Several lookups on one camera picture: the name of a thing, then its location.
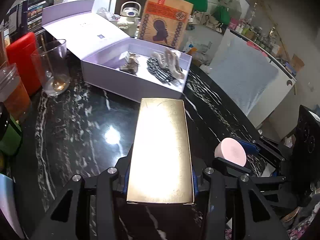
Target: kraft paper package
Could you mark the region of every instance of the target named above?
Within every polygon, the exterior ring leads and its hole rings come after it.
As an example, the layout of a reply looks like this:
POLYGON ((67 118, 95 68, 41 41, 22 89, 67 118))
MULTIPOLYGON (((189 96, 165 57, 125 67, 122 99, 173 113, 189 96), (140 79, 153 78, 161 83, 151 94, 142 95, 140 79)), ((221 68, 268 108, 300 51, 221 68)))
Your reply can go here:
POLYGON ((147 0, 138 38, 177 49, 193 4, 183 0, 147 0))

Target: black speaker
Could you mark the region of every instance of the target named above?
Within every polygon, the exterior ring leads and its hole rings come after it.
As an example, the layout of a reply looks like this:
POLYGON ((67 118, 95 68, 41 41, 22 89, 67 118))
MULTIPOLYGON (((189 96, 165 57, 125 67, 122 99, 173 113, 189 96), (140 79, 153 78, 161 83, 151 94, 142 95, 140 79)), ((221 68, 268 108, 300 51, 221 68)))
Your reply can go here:
POLYGON ((292 151, 293 190, 301 198, 310 195, 320 180, 320 118, 300 106, 296 143, 292 151))

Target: open box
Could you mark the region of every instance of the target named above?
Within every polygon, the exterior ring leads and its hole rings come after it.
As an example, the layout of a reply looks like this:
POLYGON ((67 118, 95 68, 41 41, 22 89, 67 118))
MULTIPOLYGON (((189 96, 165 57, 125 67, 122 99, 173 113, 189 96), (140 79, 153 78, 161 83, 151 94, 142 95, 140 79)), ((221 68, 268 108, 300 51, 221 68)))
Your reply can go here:
POLYGON ((180 98, 188 76, 191 56, 181 53, 184 79, 163 84, 147 70, 152 52, 165 47, 130 38, 108 20, 92 13, 94 0, 78 0, 43 9, 42 25, 56 39, 67 40, 67 48, 81 60, 84 81, 140 102, 141 98, 180 98), (139 54, 138 72, 120 71, 125 52, 139 54))

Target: gray cloth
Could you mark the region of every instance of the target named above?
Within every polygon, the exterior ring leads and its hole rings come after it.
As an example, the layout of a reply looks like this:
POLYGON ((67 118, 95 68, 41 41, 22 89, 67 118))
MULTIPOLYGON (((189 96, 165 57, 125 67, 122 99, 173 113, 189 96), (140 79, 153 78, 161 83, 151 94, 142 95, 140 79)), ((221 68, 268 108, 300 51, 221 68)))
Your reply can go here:
POLYGON ((235 37, 209 76, 248 115, 277 73, 260 51, 235 37))

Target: red plastic container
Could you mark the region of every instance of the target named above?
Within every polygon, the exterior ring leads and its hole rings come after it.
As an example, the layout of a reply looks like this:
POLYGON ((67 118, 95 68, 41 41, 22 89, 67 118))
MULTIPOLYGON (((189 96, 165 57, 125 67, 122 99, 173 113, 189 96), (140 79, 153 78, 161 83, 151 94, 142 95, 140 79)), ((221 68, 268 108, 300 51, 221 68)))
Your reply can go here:
POLYGON ((35 50, 36 37, 31 32, 7 47, 9 63, 16 63, 20 78, 29 96, 33 95, 41 87, 30 56, 35 50))

